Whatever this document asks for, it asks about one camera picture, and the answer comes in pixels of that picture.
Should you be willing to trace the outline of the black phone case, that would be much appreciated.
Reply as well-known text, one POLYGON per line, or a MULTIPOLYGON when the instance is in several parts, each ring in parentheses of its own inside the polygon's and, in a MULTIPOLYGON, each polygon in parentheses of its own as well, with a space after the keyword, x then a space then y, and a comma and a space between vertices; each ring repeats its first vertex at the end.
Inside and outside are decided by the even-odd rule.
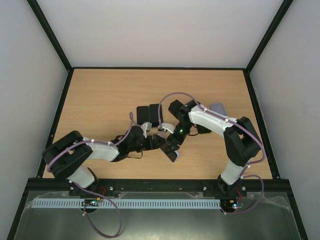
POLYGON ((196 126, 198 134, 209 134, 212 132, 210 129, 208 129, 204 126, 201 126, 199 124, 196 124, 195 126, 196 126))

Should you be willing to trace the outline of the black bare phone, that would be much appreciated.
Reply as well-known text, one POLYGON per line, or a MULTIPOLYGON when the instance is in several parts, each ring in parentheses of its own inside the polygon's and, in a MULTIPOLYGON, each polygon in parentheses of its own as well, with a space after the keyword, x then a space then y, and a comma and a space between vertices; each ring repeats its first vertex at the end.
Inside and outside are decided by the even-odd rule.
POLYGON ((142 125, 150 121, 149 106, 137 106, 136 107, 136 122, 138 125, 142 125))

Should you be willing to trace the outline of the lilac phone case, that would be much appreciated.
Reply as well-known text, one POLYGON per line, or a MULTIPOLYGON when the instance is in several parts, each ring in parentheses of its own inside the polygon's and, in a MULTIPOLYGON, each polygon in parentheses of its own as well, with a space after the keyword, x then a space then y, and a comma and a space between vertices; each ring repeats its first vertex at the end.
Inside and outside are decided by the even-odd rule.
POLYGON ((227 116, 227 112, 225 110, 224 105, 221 102, 212 103, 210 105, 210 109, 220 115, 227 116))

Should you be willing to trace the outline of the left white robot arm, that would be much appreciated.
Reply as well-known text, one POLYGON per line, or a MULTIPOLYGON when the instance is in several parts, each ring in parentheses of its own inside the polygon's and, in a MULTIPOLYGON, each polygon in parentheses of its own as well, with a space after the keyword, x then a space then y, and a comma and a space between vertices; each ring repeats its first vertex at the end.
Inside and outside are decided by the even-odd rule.
POLYGON ((147 135, 147 131, 139 126, 133 126, 128 133, 117 135, 109 142, 83 137, 74 130, 48 146, 42 152, 42 158, 55 179, 67 179, 88 188, 98 179, 90 169, 82 167, 86 160, 119 162, 128 158, 131 152, 156 150, 164 143, 163 136, 147 135))

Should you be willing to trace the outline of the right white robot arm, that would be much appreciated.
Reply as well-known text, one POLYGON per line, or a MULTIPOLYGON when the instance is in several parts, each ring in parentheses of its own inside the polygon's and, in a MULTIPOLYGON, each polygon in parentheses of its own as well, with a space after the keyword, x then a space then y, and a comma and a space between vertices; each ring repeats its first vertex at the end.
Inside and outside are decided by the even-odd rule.
POLYGON ((169 155, 175 153, 191 131, 196 126, 198 132, 205 130, 214 132, 224 140, 228 163, 218 176, 218 191, 229 196, 236 189, 236 183, 242 178, 244 171, 249 167, 249 162, 263 149, 260 138, 247 117, 232 118, 207 109, 197 101, 188 103, 173 101, 168 111, 178 120, 173 126, 160 122, 158 129, 170 132, 163 151, 169 155))

